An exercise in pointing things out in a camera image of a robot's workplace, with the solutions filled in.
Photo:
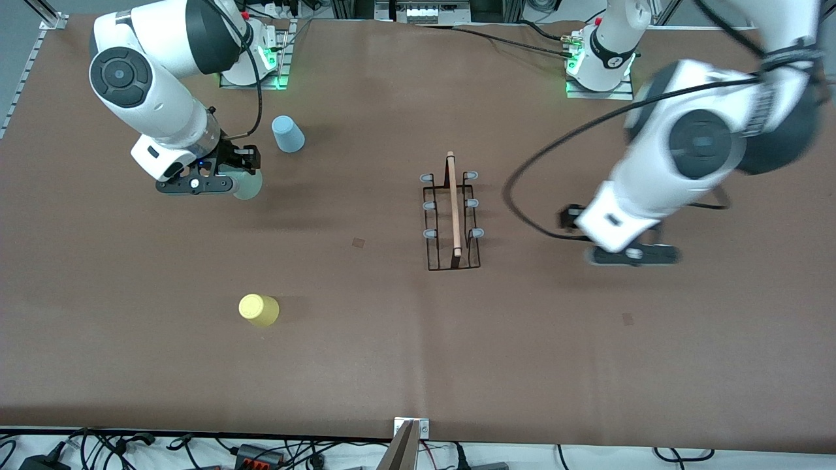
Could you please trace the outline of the green cup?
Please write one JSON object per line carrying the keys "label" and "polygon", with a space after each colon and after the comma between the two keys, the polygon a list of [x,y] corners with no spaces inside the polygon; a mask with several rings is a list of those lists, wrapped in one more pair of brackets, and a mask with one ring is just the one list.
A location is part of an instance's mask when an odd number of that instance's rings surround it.
{"label": "green cup", "polygon": [[233,179],[233,196],[239,200],[253,199],[262,190],[263,175],[259,169],[250,173],[234,168],[232,172],[228,172],[227,176]]}

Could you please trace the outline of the black wire cup holder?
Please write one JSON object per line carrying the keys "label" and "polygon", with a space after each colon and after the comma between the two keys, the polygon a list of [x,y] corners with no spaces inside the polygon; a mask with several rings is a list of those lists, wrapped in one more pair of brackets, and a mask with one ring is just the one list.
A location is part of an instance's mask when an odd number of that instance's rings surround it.
{"label": "black wire cup holder", "polygon": [[[426,264],[430,272],[476,270],[481,267],[480,240],[485,231],[477,222],[480,202],[475,197],[472,182],[478,172],[458,172],[457,158],[453,151],[445,156],[443,180],[436,181],[433,173],[420,176],[426,184],[422,187],[422,211],[426,244]],[[447,209],[452,231],[447,264],[442,262],[441,220],[442,209]]]}

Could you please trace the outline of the yellow cup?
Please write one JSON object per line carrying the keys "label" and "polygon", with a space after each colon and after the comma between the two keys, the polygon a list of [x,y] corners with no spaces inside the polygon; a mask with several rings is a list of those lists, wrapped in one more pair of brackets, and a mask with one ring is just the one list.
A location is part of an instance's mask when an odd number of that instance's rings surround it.
{"label": "yellow cup", "polygon": [[280,304],[271,296],[247,294],[238,302],[238,312],[251,324],[266,328],[278,320]]}

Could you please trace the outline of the blue cup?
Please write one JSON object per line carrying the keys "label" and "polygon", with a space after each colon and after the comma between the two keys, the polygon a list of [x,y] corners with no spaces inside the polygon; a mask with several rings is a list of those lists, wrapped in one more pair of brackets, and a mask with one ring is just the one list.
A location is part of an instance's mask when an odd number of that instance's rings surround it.
{"label": "blue cup", "polygon": [[272,132],[278,148],[284,153],[294,153],[304,147],[306,138],[301,128],[290,116],[278,116],[272,120]]}

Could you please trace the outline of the white power strip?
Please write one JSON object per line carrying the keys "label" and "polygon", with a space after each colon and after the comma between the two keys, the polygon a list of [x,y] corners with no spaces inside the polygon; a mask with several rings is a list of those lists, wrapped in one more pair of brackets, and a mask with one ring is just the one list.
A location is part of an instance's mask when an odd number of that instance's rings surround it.
{"label": "white power strip", "polygon": [[374,0],[374,19],[432,27],[471,21],[470,0]]}

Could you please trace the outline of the black orange connector box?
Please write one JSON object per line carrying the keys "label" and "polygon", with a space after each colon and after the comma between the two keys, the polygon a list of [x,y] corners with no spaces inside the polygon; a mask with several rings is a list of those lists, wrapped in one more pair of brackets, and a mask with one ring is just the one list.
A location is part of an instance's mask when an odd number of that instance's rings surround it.
{"label": "black orange connector box", "polygon": [[285,458],[283,453],[243,444],[236,448],[234,470],[280,470]]}

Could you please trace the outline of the black power adapter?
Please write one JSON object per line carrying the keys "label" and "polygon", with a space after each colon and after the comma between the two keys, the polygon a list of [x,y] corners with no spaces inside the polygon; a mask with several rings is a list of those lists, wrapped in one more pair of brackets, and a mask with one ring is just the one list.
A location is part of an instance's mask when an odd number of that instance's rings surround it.
{"label": "black power adapter", "polygon": [[25,458],[18,470],[72,470],[72,468],[55,458],[34,455]]}

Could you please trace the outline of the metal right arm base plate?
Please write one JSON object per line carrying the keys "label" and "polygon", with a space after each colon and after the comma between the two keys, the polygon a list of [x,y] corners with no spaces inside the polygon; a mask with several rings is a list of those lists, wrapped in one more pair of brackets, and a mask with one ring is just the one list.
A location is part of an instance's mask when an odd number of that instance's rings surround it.
{"label": "metal right arm base plate", "polygon": [[298,19],[281,19],[278,25],[260,18],[247,20],[253,30],[253,42],[249,50],[256,59],[257,72],[249,56],[244,53],[233,67],[219,74],[218,83],[224,89],[257,89],[255,77],[265,90],[287,89],[298,29]]}

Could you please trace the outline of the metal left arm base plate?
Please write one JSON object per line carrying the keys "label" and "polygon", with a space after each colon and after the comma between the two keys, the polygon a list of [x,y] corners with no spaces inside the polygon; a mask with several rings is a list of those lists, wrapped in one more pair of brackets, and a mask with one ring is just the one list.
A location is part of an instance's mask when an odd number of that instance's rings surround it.
{"label": "metal left arm base plate", "polygon": [[596,91],[583,87],[576,78],[566,78],[566,95],[570,99],[612,99],[613,101],[633,101],[634,87],[630,72],[612,90]]}

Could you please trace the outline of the aluminium table edge rail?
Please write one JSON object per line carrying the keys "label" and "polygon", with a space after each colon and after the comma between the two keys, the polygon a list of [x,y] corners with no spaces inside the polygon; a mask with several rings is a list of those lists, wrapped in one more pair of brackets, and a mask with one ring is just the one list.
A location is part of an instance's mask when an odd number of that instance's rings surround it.
{"label": "aluminium table edge rail", "polygon": [[69,15],[62,12],[57,12],[57,19],[53,23],[48,23],[46,20],[41,21],[39,25],[39,35],[37,36],[33,44],[33,47],[31,48],[29,55],[27,56],[27,61],[24,66],[24,70],[19,77],[17,86],[14,88],[14,93],[12,96],[12,100],[10,101],[8,111],[6,113],[6,116],[4,116],[2,125],[0,126],[0,141],[3,139],[3,137],[5,137],[6,133],[8,132],[13,113],[18,106],[20,97],[23,95],[24,88],[26,86],[27,81],[29,80],[29,75],[31,74],[32,68],[34,66],[34,62],[36,62],[36,58],[39,54],[39,51],[42,50],[42,45],[44,44],[46,33],[51,30],[65,29],[68,21]]}

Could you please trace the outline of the aluminium profile post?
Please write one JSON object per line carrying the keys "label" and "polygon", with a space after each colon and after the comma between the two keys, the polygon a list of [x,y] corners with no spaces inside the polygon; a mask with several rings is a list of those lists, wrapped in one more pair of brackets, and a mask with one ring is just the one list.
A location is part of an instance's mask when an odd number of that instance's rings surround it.
{"label": "aluminium profile post", "polygon": [[376,470],[416,470],[422,441],[429,439],[427,418],[395,417],[394,435]]}

